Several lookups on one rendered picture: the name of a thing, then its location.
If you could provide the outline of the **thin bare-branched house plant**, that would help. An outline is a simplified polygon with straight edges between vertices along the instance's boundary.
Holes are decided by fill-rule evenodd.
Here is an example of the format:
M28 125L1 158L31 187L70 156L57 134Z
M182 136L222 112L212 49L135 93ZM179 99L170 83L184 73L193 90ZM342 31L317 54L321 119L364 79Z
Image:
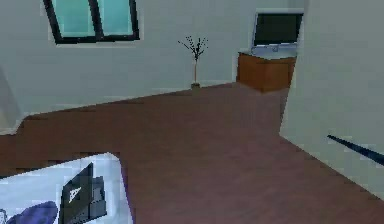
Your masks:
M191 36L186 36L185 39L186 43L179 41L179 44L182 44L184 47L191 51L194 60L193 82L191 83L191 88L200 88L201 85L197 81L197 65L201 55L208 49L208 39L198 37L197 40L194 41Z

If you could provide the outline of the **brown wooden cabinet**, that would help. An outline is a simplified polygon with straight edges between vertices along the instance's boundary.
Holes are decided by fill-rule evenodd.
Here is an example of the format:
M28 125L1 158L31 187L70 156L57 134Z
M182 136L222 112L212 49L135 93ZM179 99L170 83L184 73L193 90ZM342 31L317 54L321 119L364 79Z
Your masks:
M289 88L295 63L295 57L264 59L240 53L236 81L262 93Z

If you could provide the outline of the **black framed window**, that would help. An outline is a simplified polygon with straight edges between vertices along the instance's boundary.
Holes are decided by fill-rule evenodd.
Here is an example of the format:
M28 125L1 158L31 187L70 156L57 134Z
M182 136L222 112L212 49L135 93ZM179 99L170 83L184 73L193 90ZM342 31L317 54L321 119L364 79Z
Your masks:
M139 40L135 0L43 0L56 45Z

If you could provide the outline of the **black open laptop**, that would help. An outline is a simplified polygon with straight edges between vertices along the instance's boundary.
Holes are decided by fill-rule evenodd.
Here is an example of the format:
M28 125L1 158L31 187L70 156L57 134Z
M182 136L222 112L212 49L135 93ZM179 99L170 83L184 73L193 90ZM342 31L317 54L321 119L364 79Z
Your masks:
M107 214L104 179L88 164L62 188L59 224L86 224Z

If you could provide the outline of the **white bed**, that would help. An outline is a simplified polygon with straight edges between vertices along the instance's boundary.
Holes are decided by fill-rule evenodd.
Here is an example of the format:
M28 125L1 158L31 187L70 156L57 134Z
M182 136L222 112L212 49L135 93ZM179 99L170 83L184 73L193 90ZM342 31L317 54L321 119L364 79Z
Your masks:
M0 224L24 209L53 201L58 223L63 186L88 164L93 164L93 176L102 176L107 214L86 224L134 224L123 182L122 167L110 153L60 163L0 180Z

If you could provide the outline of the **purple cloth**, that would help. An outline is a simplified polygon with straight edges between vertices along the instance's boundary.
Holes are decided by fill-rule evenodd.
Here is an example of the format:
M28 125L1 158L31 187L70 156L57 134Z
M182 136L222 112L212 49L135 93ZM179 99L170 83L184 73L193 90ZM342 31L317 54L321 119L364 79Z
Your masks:
M58 208L53 201L47 201L24 209L12 216L6 224L54 224Z

